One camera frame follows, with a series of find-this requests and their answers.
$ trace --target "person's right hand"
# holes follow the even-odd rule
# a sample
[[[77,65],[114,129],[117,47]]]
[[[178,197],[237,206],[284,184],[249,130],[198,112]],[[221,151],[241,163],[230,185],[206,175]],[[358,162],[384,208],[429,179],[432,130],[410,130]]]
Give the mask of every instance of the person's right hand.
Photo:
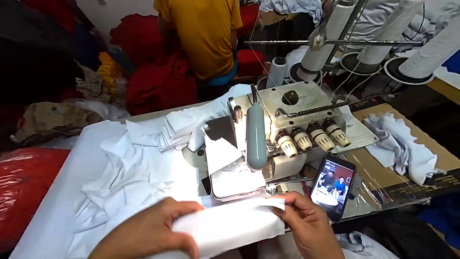
[[[296,191],[274,196],[285,199],[285,211],[272,211],[294,233],[297,249],[304,259],[345,259],[326,212],[311,199]]]

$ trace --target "person in phone video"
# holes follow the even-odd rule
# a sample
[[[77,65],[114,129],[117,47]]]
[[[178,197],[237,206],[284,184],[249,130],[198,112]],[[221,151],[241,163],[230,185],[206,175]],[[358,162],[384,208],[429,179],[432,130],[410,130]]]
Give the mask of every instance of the person in phone video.
[[[328,193],[331,193],[335,190],[336,179],[334,176],[334,172],[329,171],[328,174],[324,175],[318,183],[318,188],[324,186],[328,189]]]
[[[338,198],[338,196],[344,195],[344,193],[345,193],[346,185],[345,185],[344,181],[345,181],[345,178],[341,176],[339,178],[339,180],[334,185],[333,195],[334,195],[334,197],[336,199]]]

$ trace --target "yellow fabric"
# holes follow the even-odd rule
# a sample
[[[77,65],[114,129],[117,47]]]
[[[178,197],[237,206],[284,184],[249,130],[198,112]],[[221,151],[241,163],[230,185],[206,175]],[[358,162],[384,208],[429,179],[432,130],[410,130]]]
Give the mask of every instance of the yellow fabric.
[[[243,26],[238,0],[155,0],[154,8],[176,28],[199,79],[233,68],[230,29]]]
[[[99,53],[98,57],[102,63],[99,66],[98,74],[102,77],[102,84],[109,90],[109,94],[113,96],[117,93],[114,79],[123,76],[121,67],[107,52]]]

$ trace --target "metal rod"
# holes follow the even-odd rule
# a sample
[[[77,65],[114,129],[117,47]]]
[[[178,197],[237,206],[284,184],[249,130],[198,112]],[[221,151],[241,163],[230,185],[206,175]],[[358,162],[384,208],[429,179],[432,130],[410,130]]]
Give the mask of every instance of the metal rod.
[[[350,104],[350,100],[348,99],[347,101],[344,101],[344,102],[334,103],[331,105],[321,106],[318,108],[313,108],[313,109],[309,109],[309,110],[305,110],[301,112],[294,112],[294,113],[287,113],[282,108],[278,108],[275,111],[275,117],[278,117],[281,114],[286,118],[293,118],[293,117],[307,115],[307,114],[311,114],[315,112],[322,112],[325,110],[334,109],[334,108],[342,107],[342,106],[349,105],[349,104]]]
[[[309,41],[244,41],[244,44],[299,44],[308,45]],[[373,46],[396,46],[396,47],[421,47],[425,45],[423,41],[346,41],[346,40],[326,40],[326,44],[348,44],[348,45],[373,45]]]
[[[359,0],[356,3],[355,8],[353,9],[353,11],[350,14],[350,18],[348,18],[348,21],[346,22],[344,29],[342,30],[342,32],[339,35],[339,38],[338,38],[339,40],[343,40],[345,38],[345,36],[347,35],[347,33],[350,30],[351,26],[353,25],[353,22],[358,17],[359,12],[361,11],[361,9],[364,7],[364,5],[367,2],[368,2],[368,0]],[[334,45],[334,47],[332,48],[331,53],[329,54],[328,59],[326,60],[325,65],[328,65],[328,64],[331,63],[331,60],[334,57],[334,55],[337,52],[337,50],[339,49],[339,46],[340,46],[340,44],[335,44]]]

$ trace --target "hand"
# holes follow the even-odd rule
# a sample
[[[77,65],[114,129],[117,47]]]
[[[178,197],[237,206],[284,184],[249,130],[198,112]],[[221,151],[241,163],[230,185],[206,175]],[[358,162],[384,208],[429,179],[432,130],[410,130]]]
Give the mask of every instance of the hand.
[[[93,250],[89,259],[135,259],[169,250],[182,250],[199,258],[192,236],[171,231],[180,216],[204,209],[194,201],[166,198],[132,216],[110,232]]]
[[[309,197],[288,192],[274,198],[285,199],[285,211],[272,208],[294,232],[294,241],[304,259],[345,259],[326,212]]]

